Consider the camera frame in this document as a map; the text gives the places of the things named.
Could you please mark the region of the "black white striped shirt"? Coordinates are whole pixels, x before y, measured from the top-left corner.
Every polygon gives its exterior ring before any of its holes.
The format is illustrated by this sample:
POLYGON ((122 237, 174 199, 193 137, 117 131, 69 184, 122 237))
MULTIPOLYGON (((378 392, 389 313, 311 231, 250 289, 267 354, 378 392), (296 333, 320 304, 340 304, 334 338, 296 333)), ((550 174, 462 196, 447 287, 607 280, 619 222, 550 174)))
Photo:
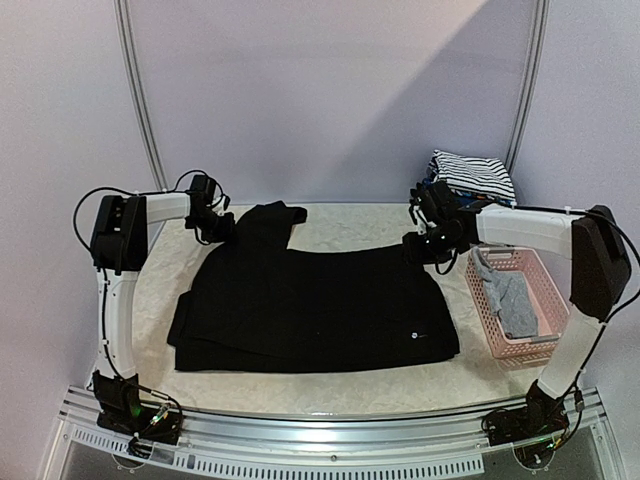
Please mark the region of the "black white striped shirt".
POLYGON ((431 183, 444 182, 455 194, 511 204, 516 194, 511 177, 498 158, 468 157, 435 150, 427 167, 431 183))

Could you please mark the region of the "black garment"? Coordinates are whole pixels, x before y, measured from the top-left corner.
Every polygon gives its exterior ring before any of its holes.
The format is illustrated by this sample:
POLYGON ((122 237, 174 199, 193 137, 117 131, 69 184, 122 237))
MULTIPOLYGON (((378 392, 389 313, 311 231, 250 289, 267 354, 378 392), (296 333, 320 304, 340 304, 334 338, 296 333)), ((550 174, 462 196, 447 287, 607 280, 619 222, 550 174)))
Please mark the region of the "black garment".
POLYGON ((281 201, 256 206, 207 255, 168 334, 178 371, 356 372, 459 353, 438 283, 402 245, 294 250, 306 219, 281 201))

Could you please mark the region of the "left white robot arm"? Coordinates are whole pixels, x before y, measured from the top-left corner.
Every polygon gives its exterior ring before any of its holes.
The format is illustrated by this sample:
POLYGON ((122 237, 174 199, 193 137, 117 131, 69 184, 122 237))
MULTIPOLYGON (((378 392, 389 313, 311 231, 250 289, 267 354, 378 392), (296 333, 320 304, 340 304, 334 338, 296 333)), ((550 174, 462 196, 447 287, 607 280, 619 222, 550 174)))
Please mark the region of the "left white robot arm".
POLYGON ((97 212, 89 253, 97 270, 99 347, 95 369, 109 378, 137 374, 132 346, 133 300, 140 273, 152 250, 149 228, 182 220, 196 240, 208 245, 226 240, 235 226, 230 198, 203 171, 191 184, 154 192, 100 188, 106 195, 97 212))

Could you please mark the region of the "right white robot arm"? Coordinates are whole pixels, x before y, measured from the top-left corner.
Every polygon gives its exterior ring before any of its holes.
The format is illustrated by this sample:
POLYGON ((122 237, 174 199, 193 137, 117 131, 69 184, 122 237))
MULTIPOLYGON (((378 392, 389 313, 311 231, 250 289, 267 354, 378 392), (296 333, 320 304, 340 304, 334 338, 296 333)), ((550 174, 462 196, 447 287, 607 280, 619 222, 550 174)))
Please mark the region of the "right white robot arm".
POLYGON ((503 205, 476 200, 463 205, 442 182, 410 190, 415 232, 404 236, 408 258, 440 264, 476 245, 541 250, 570 263, 569 318, 536 383, 547 397, 564 397, 577 382, 611 319, 625 309, 621 297, 639 264, 639 252, 612 210, 503 205))

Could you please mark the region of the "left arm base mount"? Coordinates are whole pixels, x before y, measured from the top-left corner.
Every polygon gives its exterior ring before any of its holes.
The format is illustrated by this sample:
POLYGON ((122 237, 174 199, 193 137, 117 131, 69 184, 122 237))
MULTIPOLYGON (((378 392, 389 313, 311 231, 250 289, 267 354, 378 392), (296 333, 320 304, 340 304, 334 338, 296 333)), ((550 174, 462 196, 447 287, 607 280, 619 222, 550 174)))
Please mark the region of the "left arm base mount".
POLYGON ((138 375, 109 378, 96 370, 92 386, 100 406, 99 427, 130 435, 134 440, 178 444, 184 414, 173 397, 140 385, 138 375))

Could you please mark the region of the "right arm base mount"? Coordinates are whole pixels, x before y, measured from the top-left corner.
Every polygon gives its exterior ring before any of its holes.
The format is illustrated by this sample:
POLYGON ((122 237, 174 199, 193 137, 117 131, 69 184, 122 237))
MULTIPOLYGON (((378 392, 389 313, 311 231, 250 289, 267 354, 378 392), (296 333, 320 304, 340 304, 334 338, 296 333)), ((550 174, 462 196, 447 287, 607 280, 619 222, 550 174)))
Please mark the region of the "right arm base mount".
POLYGON ((578 381, 574 380, 558 398, 547 395, 534 381, 526 396, 525 405, 517 409, 496 408, 481 420, 481 428, 491 446, 516 443, 542 436, 551 440, 548 450, 556 450, 566 443, 577 430, 584 410, 584 399, 578 381), (571 427, 565 410, 565 400, 574 394, 578 419, 571 427))

